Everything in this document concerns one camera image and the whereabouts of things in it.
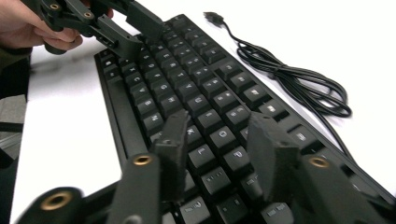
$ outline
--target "white surface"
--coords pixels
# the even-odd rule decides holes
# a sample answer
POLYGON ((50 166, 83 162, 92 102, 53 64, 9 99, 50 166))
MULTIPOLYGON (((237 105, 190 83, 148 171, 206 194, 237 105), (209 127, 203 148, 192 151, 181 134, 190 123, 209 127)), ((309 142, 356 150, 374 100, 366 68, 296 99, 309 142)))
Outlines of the white surface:
MULTIPOLYGON (((207 23, 203 16, 204 11, 218 12, 237 37, 270 50, 283 63, 320 72, 342 84, 353 117, 329 120, 358 165, 396 195, 392 142, 396 118, 390 81, 396 58, 393 1, 139 2, 164 21, 186 14, 234 51, 225 29, 207 23)), ((34 51, 35 73, 11 220, 49 189, 74 186, 90 194, 120 178, 92 60, 102 48, 91 38, 61 57, 43 49, 34 51)), ((310 117, 303 109, 299 112, 310 117)))

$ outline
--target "keyboard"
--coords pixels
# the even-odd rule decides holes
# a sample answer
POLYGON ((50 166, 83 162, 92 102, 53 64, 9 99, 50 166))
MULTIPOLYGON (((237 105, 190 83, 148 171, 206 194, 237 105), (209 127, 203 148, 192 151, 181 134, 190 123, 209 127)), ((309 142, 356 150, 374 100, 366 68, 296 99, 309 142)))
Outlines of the keyboard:
POLYGON ((286 203, 266 203, 247 153, 252 112, 272 118, 300 149, 332 161, 384 218, 394 199, 332 142, 185 15, 144 42, 137 62, 95 54, 120 165, 148 152, 166 119, 185 109, 185 200, 163 207, 163 223, 292 223, 286 203))

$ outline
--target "cable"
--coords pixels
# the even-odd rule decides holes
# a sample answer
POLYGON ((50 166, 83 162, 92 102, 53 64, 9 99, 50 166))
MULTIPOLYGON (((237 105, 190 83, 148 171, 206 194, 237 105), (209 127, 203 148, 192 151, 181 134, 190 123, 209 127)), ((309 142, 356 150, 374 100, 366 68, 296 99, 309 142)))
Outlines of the cable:
POLYGON ((224 26, 227 29, 230 37, 236 41, 238 46, 236 53, 243 61, 257 70, 270 73, 270 78, 276 80, 292 99, 313 112, 329 130, 346 156, 354 161, 341 137, 324 118, 328 115, 340 118, 348 118, 352 115, 352 110, 347 105, 347 91, 340 84, 318 72, 287 66, 269 50, 235 37, 219 14, 205 12, 204 15, 219 28, 224 26))

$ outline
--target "hand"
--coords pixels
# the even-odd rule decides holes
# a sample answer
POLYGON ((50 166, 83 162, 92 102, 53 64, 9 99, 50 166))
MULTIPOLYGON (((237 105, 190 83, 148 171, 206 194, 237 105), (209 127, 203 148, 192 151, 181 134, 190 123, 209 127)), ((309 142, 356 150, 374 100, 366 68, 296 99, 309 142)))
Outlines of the hand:
MULTIPOLYGON (((89 0, 82 2, 86 6, 89 4, 89 0)), ((69 28, 52 31, 21 0, 0 0, 0 47, 30 48, 44 42, 56 49, 70 50, 82 43, 82 37, 78 31, 69 28)))

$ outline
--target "black keyboard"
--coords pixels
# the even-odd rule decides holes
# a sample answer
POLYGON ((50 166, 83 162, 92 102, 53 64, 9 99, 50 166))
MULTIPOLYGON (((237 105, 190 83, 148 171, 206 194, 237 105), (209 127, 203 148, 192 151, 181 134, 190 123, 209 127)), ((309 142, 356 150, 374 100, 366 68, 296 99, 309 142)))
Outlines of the black keyboard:
POLYGON ((246 151, 252 111, 273 118, 301 154, 340 167, 366 197, 392 203, 370 176, 185 15, 165 26, 160 42, 137 36, 145 46, 136 63, 108 49, 95 55, 120 164, 147 152, 169 115, 190 112, 185 202, 166 205, 163 223, 292 222, 286 203, 262 200, 246 151))

